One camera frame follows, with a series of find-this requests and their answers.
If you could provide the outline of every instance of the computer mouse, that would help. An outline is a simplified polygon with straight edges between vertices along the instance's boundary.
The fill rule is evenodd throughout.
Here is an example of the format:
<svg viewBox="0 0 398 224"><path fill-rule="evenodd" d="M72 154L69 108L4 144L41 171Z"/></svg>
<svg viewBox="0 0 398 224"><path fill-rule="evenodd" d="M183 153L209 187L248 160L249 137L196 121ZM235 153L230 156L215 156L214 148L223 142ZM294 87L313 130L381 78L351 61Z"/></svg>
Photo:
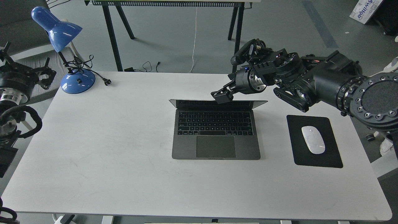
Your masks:
<svg viewBox="0 0 398 224"><path fill-rule="evenodd" d="M301 131L310 152L313 154L325 152L325 143L316 127L304 126L301 128Z"/></svg>

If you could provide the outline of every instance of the laptop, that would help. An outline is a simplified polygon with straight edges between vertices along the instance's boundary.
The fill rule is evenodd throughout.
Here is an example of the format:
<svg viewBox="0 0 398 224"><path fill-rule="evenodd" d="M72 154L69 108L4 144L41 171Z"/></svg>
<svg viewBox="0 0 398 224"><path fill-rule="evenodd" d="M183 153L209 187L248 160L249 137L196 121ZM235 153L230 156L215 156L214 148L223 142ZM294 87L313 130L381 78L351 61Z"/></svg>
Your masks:
<svg viewBox="0 0 398 224"><path fill-rule="evenodd" d="M173 137L173 159L260 159L254 108L266 103L178 100Z"/></svg>

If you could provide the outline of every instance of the desk lamp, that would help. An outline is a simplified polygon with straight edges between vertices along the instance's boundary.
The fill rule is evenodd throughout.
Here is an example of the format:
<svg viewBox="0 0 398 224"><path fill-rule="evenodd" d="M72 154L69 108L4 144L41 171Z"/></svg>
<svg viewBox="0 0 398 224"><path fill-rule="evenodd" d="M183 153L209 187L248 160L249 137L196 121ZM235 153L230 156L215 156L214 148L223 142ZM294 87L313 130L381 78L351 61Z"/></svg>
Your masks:
<svg viewBox="0 0 398 224"><path fill-rule="evenodd" d="M70 22L60 21L50 10L38 6L32 9L32 19L36 21L49 35L50 43L60 55L65 66L68 62L62 55L61 50L75 38L82 28ZM96 78L94 74L85 69L71 69L61 80L61 88L66 93L76 94L84 92L93 86Z"/></svg>

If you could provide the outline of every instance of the laptop keyboard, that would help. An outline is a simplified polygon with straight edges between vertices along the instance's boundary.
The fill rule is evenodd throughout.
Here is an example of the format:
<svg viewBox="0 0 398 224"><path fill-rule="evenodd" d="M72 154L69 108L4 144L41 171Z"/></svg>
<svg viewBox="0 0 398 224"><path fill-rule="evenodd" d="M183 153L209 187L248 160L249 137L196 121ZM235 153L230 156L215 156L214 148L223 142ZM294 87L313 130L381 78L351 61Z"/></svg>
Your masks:
<svg viewBox="0 0 398 224"><path fill-rule="evenodd" d="M252 118L250 112L180 111L177 134L252 136Z"/></svg>

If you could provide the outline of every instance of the laptop trackpad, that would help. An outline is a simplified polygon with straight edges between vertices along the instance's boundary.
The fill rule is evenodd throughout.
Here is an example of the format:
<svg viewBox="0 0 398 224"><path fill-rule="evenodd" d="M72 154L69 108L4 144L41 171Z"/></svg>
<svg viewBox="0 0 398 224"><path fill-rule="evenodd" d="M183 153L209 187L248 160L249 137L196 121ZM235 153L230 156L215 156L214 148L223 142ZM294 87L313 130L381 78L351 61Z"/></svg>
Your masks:
<svg viewBox="0 0 398 224"><path fill-rule="evenodd" d="M233 136L197 136L197 158L236 158Z"/></svg>

